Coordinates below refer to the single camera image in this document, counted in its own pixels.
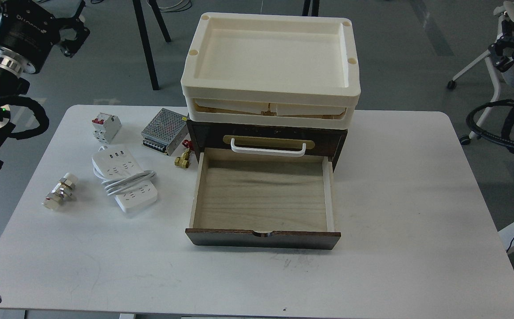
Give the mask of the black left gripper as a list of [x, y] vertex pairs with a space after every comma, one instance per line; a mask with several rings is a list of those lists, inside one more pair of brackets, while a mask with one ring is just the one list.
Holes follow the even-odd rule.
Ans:
[[7, 0], [0, 15], [0, 68], [12, 74], [38, 74], [52, 47], [73, 57], [90, 31], [80, 15], [81, 0], [74, 16], [56, 18], [32, 0]]

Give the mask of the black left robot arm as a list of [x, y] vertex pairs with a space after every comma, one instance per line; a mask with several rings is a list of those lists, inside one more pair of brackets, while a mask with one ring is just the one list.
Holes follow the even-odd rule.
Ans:
[[[0, 147], [7, 138], [22, 140], [41, 135], [49, 127], [46, 111], [26, 96], [30, 84], [21, 75], [39, 73], [54, 45], [72, 57], [90, 31], [80, 15], [81, 0], [74, 16], [57, 18], [32, 0], [6, 0], [0, 10]], [[15, 132], [10, 106], [32, 111], [38, 126]]]

